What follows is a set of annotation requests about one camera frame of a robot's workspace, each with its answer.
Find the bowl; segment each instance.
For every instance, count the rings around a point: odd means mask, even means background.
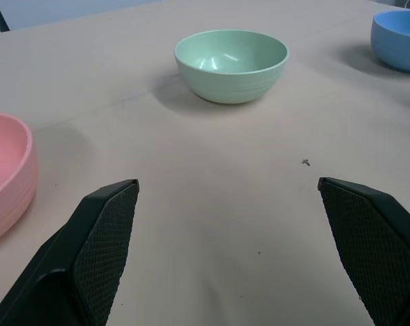
[[[410,10],[382,12],[374,16],[371,47],[387,65],[410,72]]]
[[[0,113],[0,236],[28,208],[37,179],[31,131],[16,117]]]
[[[261,97],[281,76],[289,49],[274,37],[220,30],[191,35],[175,47],[180,73],[191,90],[217,103]]]

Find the bowl rim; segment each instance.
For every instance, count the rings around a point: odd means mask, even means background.
[[[280,42],[280,43],[285,47],[285,49],[286,49],[286,56],[285,56],[285,58],[283,58],[280,62],[278,62],[277,64],[275,64],[275,65],[273,65],[273,66],[270,66],[270,67],[267,67],[267,68],[264,68],[264,69],[260,69],[260,70],[246,71],[246,72],[244,72],[244,73],[220,73],[220,72],[217,72],[217,71],[210,71],[210,70],[199,69],[199,68],[196,68],[196,67],[194,67],[194,66],[192,66],[192,65],[189,65],[189,64],[187,64],[187,63],[185,63],[184,61],[182,61],[182,60],[179,59],[179,57],[177,56],[176,52],[177,52],[177,48],[179,47],[179,45],[180,45],[182,42],[184,42],[184,41],[186,41],[187,39],[190,39],[190,38],[192,38],[192,37],[195,37],[195,36],[197,36],[197,35],[207,34],[207,33],[215,33],[215,32],[247,32],[247,33],[253,33],[253,34],[264,35],[264,36],[270,37],[271,39],[274,39],[274,40]],[[213,74],[213,75],[231,76],[231,75],[253,75],[253,74],[255,74],[255,73],[262,73],[262,72],[264,72],[264,71],[268,71],[268,70],[277,68],[278,66],[283,65],[283,64],[288,60],[290,51],[289,51],[288,46],[287,46],[284,42],[280,41],[279,39],[276,39],[276,38],[273,37],[273,36],[270,36],[270,35],[267,35],[267,34],[264,34],[264,33],[259,33],[259,32],[255,32],[255,31],[249,31],[249,30],[246,30],[246,29],[214,29],[214,30],[212,30],[212,31],[203,31],[203,32],[195,33],[195,34],[192,34],[192,35],[190,35],[190,36],[187,36],[187,37],[181,39],[181,40],[176,44],[173,53],[174,53],[175,58],[176,58],[177,61],[179,61],[179,62],[182,63],[184,66],[187,66],[187,67],[189,67],[189,68],[191,68],[191,69],[200,71],[200,72],[202,72],[202,73],[210,73],[210,74]]]
[[[393,29],[390,29],[389,27],[386,27],[386,26],[380,24],[380,23],[377,21],[377,18],[380,17],[380,16],[386,16],[386,15],[392,14],[392,13],[395,14],[395,13],[397,13],[397,12],[409,12],[409,13],[410,13],[410,9],[390,10],[389,12],[379,12],[378,14],[375,14],[375,15],[374,15],[373,22],[375,22],[375,24],[377,24],[377,25],[380,26],[381,28],[383,28],[383,29],[385,29],[385,30],[387,30],[387,31],[389,31],[389,32],[391,32],[391,33],[394,33],[394,34],[397,34],[397,35],[400,35],[400,36],[410,37],[410,34],[400,33],[400,32],[394,31]]]
[[[23,153],[23,157],[20,159],[17,168],[14,169],[12,174],[0,185],[0,193],[12,182],[14,178],[16,178],[17,174],[23,169],[23,166],[27,163],[29,156],[33,150],[33,134],[31,129],[25,124],[21,119],[15,117],[10,114],[0,113],[0,117],[4,117],[6,119],[14,120],[17,122],[21,127],[23,127],[25,133],[27,134],[27,147],[25,148],[25,152]]]

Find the green bowl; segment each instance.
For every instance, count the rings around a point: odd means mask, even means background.
[[[244,103],[261,97],[284,70],[289,49],[278,39],[250,31],[191,35],[175,47],[177,66],[200,97]]]

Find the table surface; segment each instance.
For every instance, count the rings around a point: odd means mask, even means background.
[[[388,9],[167,0],[0,34],[0,111],[34,130],[40,162],[32,206],[0,239],[0,301],[83,196],[136,178],[108,325],[372,325],[316,186],[363,183],[410,212],[410,75],[369,47]],[[290,47],[259,101],[208,103],[177,72],[177,41],[226,28]]]

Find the pink bowl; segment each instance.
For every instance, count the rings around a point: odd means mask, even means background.
[[[16,117],[0,113],[0,236],[28,208],[37,179],[31,131]]]

